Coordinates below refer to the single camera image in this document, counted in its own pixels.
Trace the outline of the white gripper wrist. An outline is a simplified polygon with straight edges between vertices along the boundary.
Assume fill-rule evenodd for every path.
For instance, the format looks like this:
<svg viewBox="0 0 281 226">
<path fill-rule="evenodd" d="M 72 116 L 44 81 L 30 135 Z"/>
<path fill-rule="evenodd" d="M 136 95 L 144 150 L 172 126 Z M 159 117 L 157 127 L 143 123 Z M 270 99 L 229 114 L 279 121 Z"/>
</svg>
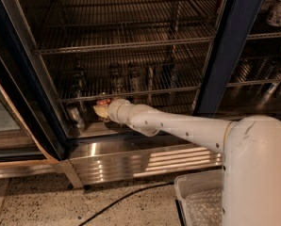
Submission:
<svg viewBox="0 0 281 226">
<path fill-rule="evenodd" d="M 109 106 L 107 105 L 95 105 L 93 107 L 94 112 L 103 119 L 108 117 L 120 124 L 129 124 L 129 113 L 134 107 L 129 101 L 125 99 L 117 99 L 112 101 Z"/>
</svg>

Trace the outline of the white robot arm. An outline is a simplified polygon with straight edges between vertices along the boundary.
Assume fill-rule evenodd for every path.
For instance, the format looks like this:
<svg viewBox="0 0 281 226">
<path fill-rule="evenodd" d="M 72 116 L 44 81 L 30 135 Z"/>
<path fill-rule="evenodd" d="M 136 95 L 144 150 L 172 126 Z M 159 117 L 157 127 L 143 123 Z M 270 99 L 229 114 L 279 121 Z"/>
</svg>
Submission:
<svg viewBox="0 0 281 226">
<path fill-rule="evenodd" d="M 281 121 L 217 120 L 161 112 L 125 99 L 95 113 L 148 137 L 163 131 L 223 156 L 223 226 L 281 226 Z"/>
</svg>

